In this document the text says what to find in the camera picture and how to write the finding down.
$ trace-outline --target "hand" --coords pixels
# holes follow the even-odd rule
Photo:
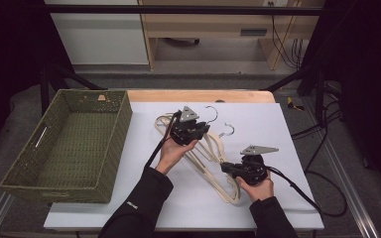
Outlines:
[[[178,145],[172,138],[168,138],[161,150],[161,157],[156,170],[166,175],[169,170],[185,155],[193,149],[197,140],[191,141],[187,146]]]
[[[249,185],[246,181],[237,177],[237,182],[239,182],[240,187],[243,188],[250,197],[252,202],[259,200],[265,200],[269,197],[274,196],[274,183],[271,181],[271,173],[267,171],[268,176],[256,185]]]

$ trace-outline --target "green woven basket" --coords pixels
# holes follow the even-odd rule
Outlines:
[[[59,90],[0,186],[31,201],[108,203],[131,117],[126,91]]]

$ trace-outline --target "black sleeve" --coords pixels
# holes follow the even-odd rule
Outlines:
[[[290,221],[287,219],[283,208],[273,196],[265,200],[257,200],[249,207],[255,220],[256,237],[268,238],[297,238],[298,235]]]
[[[151,237],[163,203],[172,189],[173,184],[166,176],[148,168],[128,198],[107,220],[98,237]]]

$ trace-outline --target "white cabinet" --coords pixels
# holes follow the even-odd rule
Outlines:
[[[137,5],[135,0],[46,0],[47,4]],[[53,13],[72,64],[148,64],[139,14]]]

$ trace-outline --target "white table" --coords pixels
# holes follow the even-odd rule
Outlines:
[[[263,155],[265,164],[280,170],[294,181],[310,198],[312,193],[291,140],[284,116],[276,103],[195,103],[195,102],[132,102],[132,121],[121,156],[112,200],[108,204],[54,203],[45,227],[56,230],[99,230],[125,200],[141,176],[148,158],[161,140],[154,128],[155,119],[166,113],[189,106],[201,121],[218,118],[210,130],[219,134],[224,123],[235,133],[222,137],[225,155],[231,163],[240,163],[241,150],[249,145],[279,148],[279,152]],[[215,176],[225,182],[219,166]],[[242,191],[237,205],[225,203],[214,188],[190,162],[181,160],[168,174],[175,188],[166,200],[156,230],[254,230],[255,223],[248,210],[250,200]],[[318,212],[301,198],[283,179],[272,175],[275,193],[292,225],[298,230],[323,229]]]

